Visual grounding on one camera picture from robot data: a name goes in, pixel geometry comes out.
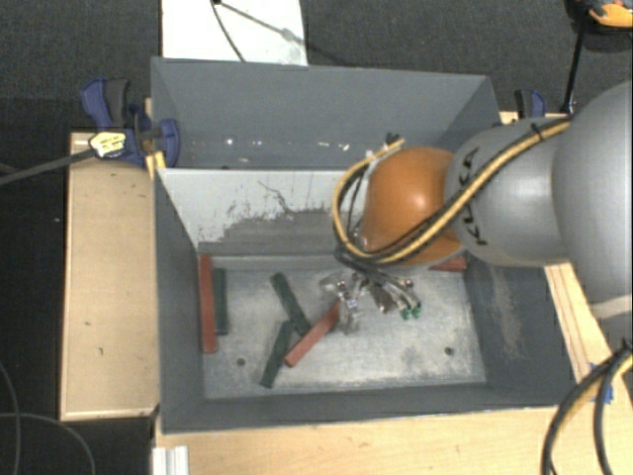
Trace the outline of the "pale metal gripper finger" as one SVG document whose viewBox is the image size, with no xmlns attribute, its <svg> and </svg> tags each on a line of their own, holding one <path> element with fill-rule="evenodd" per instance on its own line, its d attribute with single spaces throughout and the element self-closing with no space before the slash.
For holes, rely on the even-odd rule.
<svg viewBox="0 0 633 475">
<path fill-rule="evenodd" d="M 339 327 L 345 334 L 358 331 L 359 322 L 364 312 L 358 298 L 350 292 L 343 292 L 339 297 Z"/>
<path fill-rule="evenodd" d="M 332 273 L 321 278 L 318 287 L 324 298 L 344 298 L 348 292 L 347 278 L 340 273 Z"/>
</svg>

